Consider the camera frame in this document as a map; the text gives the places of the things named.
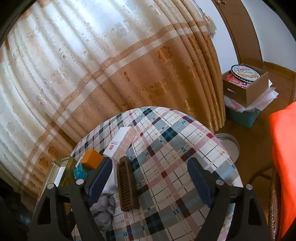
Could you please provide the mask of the brown wooden comb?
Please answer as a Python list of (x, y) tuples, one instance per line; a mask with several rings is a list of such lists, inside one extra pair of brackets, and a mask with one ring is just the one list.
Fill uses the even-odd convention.
[(131, 209), (139, 209), (137, 184), (131, 162), (126, 156), (117, 164), (117, 182), (121, 210), (129, 212)]

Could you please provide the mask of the teal toy brick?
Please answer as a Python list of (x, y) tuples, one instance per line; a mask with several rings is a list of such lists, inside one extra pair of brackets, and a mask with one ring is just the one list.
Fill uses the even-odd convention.
[(85, 179), (88, 175), (88, 172), (83, 169), (81, 164), (78, 164), (77, 167), (73, 170), (75, 180)]

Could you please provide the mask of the white box red seal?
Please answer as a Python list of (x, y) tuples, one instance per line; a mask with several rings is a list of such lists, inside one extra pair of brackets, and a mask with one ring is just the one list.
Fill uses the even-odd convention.
[(131, 126), (121, 127), (109, 145), (106, 147), (103, 155), (111, 158), (113, 161), (119, 163), (120, 159), (125, 156), (127, 149), (132, 144), (136, 136), (136, 131)]

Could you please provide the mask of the cardboard box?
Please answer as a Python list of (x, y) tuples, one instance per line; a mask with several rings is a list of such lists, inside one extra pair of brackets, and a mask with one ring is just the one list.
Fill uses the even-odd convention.
[(233, 65), (222, 74), (224, 95), (243, 107), (254, 103), (269, 87), (269, 73), (247, 64)]

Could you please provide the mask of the cream and tan curtain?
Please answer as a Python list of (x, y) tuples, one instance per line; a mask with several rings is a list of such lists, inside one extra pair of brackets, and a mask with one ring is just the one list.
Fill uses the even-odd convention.
[(151, 105), (224, 126), (221, 69), (193, 1), (36, 1), (1, 44), (1, 165), (32, 196), (97, 125)]

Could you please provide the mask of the red snack package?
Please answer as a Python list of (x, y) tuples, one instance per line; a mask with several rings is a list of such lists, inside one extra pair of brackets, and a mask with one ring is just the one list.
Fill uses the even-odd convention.
[(250, 84), (247, 83), (247, 82), (244, 82), (244, 81), (242, 81), (242, 80), (239, 80), (239, 79), (236, 78), (232, 73), (229, 73), (229, 74), (226, 76), (225, 80), (226, 80), (227, 82), (229, 82), (229, 83), (232, 83), (232, 84), (234, 84), (234, 85), (236, 85), (236, 86), (239, 86), (239, 87), (241, 87), (241, 88), (244, 88), (244, 89), (246, 89), (246, 88), (250, 85)]

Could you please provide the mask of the brown wooden door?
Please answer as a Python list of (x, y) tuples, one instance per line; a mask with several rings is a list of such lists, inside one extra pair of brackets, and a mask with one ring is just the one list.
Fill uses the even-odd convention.
[(263, 67), (262, 54), (253, 22), (241, 0), (212, 1), (230, 34), (238, 63)]

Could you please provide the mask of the teal waste bin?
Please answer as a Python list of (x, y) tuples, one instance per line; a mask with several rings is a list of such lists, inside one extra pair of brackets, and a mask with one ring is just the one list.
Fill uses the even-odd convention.
[(260, 112), (261, 111), (259, 109), (253, 109), (252, 111), (243, 111), (242, 113), (240, 113), (229, 108), (229, 116), (231, 120), (246, 128), (250, 128), (253, 125)]

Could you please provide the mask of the gold metal tin tray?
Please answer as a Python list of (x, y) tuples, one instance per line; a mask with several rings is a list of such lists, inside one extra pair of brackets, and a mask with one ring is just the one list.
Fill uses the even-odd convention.
[(71, 156), (53, 161), (43, 187), (46, 187), (49, 183), (54, 183), (57, 187), (73, 184), (75, 182), (74, 169), (76, 164), (77, 161)]

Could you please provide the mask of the round cookie tin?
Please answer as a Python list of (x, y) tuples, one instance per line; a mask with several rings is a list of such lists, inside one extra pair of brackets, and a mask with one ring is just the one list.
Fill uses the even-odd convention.
[(239, 80), (249, 84), (254, 83), (261, 77), (257, 71), (244, 65), (233, 65), (230, 72)]

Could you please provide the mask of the orange cube block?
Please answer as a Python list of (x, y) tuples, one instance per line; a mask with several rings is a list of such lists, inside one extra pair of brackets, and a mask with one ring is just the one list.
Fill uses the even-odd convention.
[(80, 163), (88, 170), (95, 170), (100, 165), (102, 160), (103, 156), (101, 154), (94, 149), (90, 149), (84, 153)]

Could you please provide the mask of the orange cloth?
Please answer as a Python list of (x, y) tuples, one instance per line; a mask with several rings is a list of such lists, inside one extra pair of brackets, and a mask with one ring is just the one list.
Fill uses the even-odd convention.
[(281, 185), (278, 240), (295, 240), (295, 102), (271, 114), (269, 125)]

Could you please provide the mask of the plaid tablecloth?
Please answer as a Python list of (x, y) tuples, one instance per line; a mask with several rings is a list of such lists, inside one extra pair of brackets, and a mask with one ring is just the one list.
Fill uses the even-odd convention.
[(203, 124), (180, 111), (147, 106), (120, 113), (98, 125), (75, 147), (103, 153), (119, 128), (131, 126), (136, 136), (126, 152), (137, 182), (140, 208), (115, 209), (106, 240), (194, 240), (209, 208), (202, 203), (188, 174), (195, 157), (204, 169), (233, 186), (239, 173), (220, 141)]

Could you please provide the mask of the white rounded box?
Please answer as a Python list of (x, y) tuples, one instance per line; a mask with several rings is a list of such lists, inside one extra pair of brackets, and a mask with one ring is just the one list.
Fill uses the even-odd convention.
[(110, 177), (107, 180), (107, 183), (102, 191), (104, 195), (112, 195), (118, 192), (118, 181), (117, 181), (117, 169), (115, 166), (112, 168)]

